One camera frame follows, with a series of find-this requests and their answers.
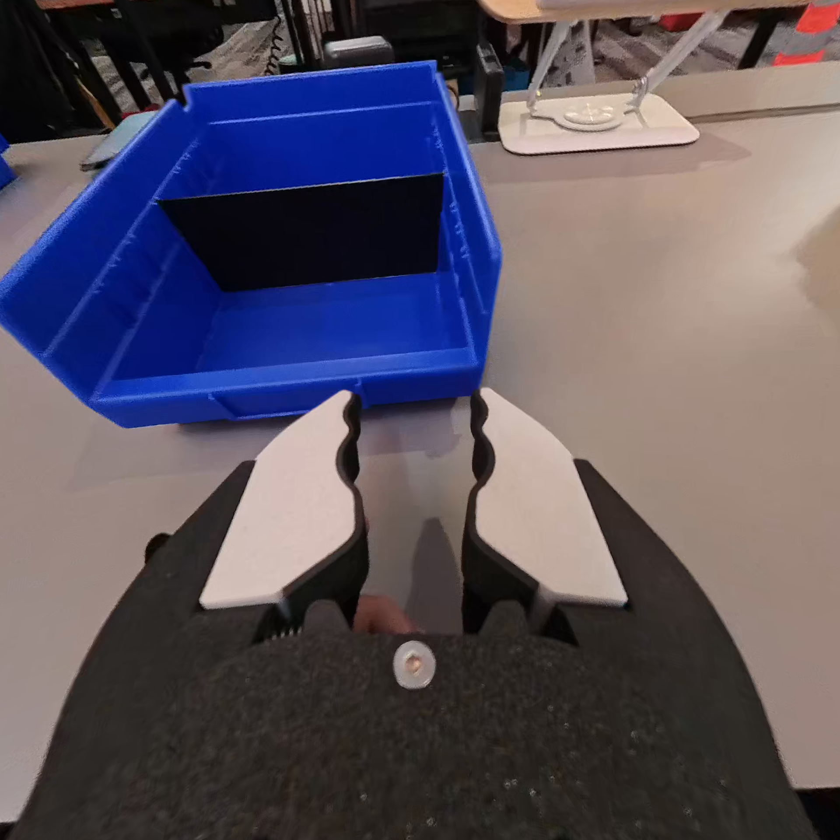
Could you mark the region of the grey laptop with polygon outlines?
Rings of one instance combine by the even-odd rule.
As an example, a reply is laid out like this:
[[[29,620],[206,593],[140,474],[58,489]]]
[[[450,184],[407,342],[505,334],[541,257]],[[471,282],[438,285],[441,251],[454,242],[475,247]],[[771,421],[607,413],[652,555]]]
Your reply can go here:
[[[157,114],[157,110],[151,110],[125,117],[80,163],[80,171],[97,172],[106,167],[156,118]]]

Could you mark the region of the blue storage bin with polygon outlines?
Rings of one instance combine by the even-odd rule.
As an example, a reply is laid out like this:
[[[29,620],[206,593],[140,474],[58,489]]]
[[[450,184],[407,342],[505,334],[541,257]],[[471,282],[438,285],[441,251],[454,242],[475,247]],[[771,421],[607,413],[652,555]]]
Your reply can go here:
[[[434,273],[224,293],[168,198],[444,174]],[[433,61],[202,83],[2,279],[2,327],[121,427],[302,414],[479,385],[502,252]]]

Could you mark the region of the wooden stand with white base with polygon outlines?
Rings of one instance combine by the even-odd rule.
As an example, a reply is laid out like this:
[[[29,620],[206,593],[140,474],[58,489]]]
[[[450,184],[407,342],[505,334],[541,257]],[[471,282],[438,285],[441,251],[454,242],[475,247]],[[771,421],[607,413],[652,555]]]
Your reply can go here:
[[[497,128],[502,147],[520,156],[624,151],[688,145],[698,129],[657,94],[701,42],[717,32],[725,17],[742,9],[780,9],[803,2],[479,2],[489,18],[504,25],[552,25],[540,51],[524,101],[500,105]],[[605,92],[604,86],[571,88],[563,96],[541,92],[543,82],[572,27],[597,18],[632,15],[700,13],[653,69],[630,92]],[[734,73],[718,101],[698,88],[669,92],[688,98],[694,93],[694,115],[701,118],[751,118],[831,109],[838,106],[838,67],[784,66],[785,77],[772,68]]]

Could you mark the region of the orange traffic cone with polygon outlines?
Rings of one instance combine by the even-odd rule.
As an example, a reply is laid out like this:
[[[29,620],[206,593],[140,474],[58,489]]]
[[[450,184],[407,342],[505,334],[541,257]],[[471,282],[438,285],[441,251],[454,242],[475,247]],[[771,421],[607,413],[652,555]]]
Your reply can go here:
[[[838,18],[838,1],[810,2],[771,66],[798,67],[822,62]]]

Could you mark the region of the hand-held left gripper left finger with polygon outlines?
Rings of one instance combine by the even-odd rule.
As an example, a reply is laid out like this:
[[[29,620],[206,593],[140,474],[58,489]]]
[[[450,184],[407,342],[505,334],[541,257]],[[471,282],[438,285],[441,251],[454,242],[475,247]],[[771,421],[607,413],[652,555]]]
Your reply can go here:
[[[317,601],[351,613],[369,570],[355,481],[361,400],[339,391],[257,455],[199,598],[205,611],[273,606],[290,626]]]

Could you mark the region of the person's left hand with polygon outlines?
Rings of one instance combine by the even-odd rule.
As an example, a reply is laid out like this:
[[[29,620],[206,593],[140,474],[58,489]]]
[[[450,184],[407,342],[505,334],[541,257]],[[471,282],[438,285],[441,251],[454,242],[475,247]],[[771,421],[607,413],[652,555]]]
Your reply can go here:
[[[383,595],[360,595],[353,631],[357,634],[406,635],[418,631],[417,625],[393,599]]]

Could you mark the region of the black bin divider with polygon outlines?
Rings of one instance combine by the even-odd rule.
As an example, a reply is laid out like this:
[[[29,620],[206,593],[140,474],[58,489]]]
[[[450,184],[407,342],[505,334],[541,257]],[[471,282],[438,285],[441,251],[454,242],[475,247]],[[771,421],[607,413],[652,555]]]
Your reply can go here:
[[[433,172],[158,205],[224,293],[434,273],[445,175]]]

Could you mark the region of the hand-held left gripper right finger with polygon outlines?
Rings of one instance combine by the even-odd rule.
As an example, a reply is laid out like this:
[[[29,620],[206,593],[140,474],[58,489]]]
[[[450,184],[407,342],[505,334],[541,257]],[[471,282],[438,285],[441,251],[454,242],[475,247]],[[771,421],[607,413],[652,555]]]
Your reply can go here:
[[[539,421],[489,387],[470,398],[474,477],[461,549],[466,634],[511,603],[532,634],[624,616],[629,596],[578,465]]]

